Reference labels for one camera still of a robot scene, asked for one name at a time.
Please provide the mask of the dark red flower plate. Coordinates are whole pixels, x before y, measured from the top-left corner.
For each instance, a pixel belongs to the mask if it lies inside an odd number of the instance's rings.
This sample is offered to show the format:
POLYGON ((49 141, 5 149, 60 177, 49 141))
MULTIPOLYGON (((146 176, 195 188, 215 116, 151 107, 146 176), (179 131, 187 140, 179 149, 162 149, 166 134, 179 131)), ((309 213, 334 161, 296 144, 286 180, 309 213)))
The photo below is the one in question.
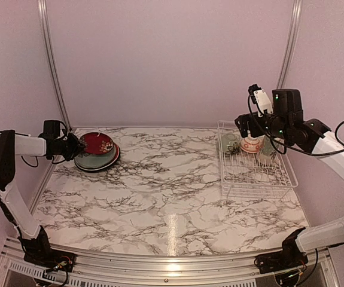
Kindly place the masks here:
POLYGON ((93 155, 104 155, 109 153, 113 147, 113 140, 101 132, 90 132, 79 138, 84 145, 84 152, 93 155))

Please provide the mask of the black rimmed cream plate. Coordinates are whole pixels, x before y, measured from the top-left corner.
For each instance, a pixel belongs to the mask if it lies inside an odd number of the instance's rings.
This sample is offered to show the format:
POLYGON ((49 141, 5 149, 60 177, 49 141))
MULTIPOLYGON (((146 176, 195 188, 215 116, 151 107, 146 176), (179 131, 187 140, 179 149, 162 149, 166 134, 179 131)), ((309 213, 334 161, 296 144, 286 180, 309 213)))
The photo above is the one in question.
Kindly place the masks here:
POLYGON ((112 167, 114 167, 118 162, 120 161, 120 156, 115 158, 112 162, 102 166, 102 167, 99 167, 99 168, 95 168, 95 169, 89 169, 89 168, 84 168, 84 167, 81 167, 79 164, 75 163, 75 166, 82 170, 83 172, 90 172, 90 173, 95 173, 95 172, 102 172, 104 170, 108 170, 112 167))

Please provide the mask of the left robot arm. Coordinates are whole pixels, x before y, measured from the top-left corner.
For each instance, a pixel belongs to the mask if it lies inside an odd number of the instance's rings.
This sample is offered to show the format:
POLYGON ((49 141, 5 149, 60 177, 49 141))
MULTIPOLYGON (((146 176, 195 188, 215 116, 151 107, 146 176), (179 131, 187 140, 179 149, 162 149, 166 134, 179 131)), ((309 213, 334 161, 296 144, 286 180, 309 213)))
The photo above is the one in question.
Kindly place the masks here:
POLYGON ((84 145, 72 133, 59 137, 18 135, 14 130, 0 131, 0 205, 6 217, 16 226, 23 240, 38 240, 42 227, 30 213, 17 187, 16 156, 53 158, 61 155, 73 160, 84 145))

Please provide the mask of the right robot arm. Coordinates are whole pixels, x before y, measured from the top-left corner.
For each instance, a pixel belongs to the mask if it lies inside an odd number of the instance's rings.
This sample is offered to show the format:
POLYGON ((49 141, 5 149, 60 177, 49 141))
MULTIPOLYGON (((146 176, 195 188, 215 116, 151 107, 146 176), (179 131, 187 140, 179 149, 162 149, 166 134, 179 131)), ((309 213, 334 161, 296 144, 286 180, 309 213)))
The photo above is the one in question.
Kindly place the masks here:
MULTIPOLYGON (((248 89, 248 113, 235 119, 241 136, 265 136, 274 148, 292 150, 317 158, 344 180, 344 143, 332 130, 316 118, 304 120, 300 92, 276 89, 273 96, 254 84, 248 89)), ((313 249, 344 244, 344 216, 316 227, 293 232, 282 243, 276 262, 291 267, 313 249)))

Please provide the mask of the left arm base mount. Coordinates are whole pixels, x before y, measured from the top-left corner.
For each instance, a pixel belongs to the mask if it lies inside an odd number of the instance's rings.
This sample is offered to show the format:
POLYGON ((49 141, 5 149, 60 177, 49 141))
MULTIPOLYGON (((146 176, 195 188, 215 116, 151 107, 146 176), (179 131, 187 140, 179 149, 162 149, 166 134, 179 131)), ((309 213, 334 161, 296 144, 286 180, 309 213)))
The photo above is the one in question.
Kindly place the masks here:
POLYGON ((25 253, 24 260, 26 262, 46 267, 50 270, 54 270, 55 266, 65 262, 65 270, 68 272, 72 271, 76 254, 53 249, 45 236, 39 236, 37 239, 19 238, 19 240, 25 253))

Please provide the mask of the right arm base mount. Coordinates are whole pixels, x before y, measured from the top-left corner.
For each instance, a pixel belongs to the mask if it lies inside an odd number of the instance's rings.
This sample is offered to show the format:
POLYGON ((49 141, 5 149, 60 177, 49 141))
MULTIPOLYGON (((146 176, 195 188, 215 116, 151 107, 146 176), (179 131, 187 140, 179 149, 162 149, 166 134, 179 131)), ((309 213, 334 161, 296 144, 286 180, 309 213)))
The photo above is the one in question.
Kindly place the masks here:
POLYGON ((280 251, 257 255, 254 260, 261 274, 305 266, 307 263, 308 258, 304 252, 300 252, 294 237, 287 237, 280 251))

